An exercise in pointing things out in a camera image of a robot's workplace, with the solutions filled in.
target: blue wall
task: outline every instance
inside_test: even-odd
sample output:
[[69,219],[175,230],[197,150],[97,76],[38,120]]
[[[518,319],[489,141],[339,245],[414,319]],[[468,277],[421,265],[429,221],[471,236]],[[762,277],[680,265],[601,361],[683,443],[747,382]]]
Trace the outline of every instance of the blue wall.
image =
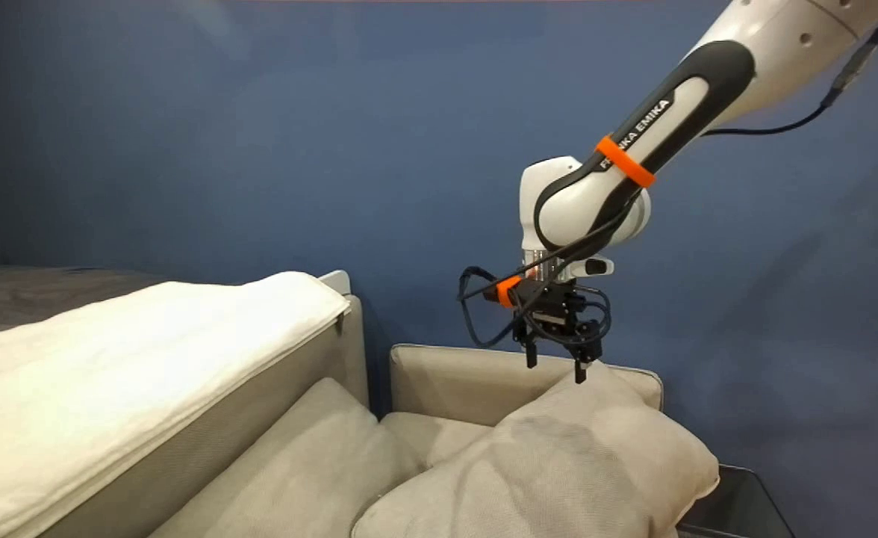
[[[347,265],[381,389],[387,343],[465,343],[453,282],[518,256],[521,164],[581,156],[719,5],[0,0],[3,255]],[[878,64],[799,135],[692,146],[613,255],[613,361],[798,536],[878,536]]]

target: white sheet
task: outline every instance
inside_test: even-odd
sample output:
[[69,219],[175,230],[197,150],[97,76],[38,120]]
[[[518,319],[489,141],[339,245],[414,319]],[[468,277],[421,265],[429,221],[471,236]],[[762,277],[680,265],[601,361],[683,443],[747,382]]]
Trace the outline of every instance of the white sheet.
[[0,333],[0,536],[36,536],[347,298],[309,276],[159,283]]

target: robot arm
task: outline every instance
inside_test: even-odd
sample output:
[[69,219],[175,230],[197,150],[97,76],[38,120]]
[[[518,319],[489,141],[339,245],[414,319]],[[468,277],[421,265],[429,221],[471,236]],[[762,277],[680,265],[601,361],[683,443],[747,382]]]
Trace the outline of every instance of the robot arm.
[[533,337],[565,343],[580,366],[601,357],[604,322],[580,322],[592,259],[650,219],[654,173],[708,129],[777,106],[878,31],[878,0],[732,0],[702,41],[581,164],[524,168],[518,191],[521,271],[483,289],[514,310],[514,336],[533,366]]

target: cushion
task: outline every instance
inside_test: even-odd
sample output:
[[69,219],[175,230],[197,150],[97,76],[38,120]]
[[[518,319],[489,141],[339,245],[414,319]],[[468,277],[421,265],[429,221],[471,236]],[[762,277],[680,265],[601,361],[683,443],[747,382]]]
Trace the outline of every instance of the cushion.
[[459,455],[489,431],[483,425],[418,412],[387,412],[381,428],[392,431],[418,458],[421,467],[435,467]]
[[347,389],[318,381],[154,536],[344,538],[372,500],[414,472],[402,443]]
[[381,497],[353,536],[675,536],[714,484],[714,455],[595,366]]

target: couch cushion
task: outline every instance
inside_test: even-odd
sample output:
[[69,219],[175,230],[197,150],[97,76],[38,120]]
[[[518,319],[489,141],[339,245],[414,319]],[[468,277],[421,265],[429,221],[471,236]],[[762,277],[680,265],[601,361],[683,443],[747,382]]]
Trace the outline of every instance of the couch cushion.
[[154,536],[344,538],[414,455],[335,381],[318,381]]
[[459,455],[489,431],[483,425],[418,412],[392,412],[381,418],[381,428],[392,431],[418,458],[421,467],[435,467]]
[[456,458],[381,497],[356,538],[387,536],[675,536],[716,484],[710,451],[595,366],[556,382]]

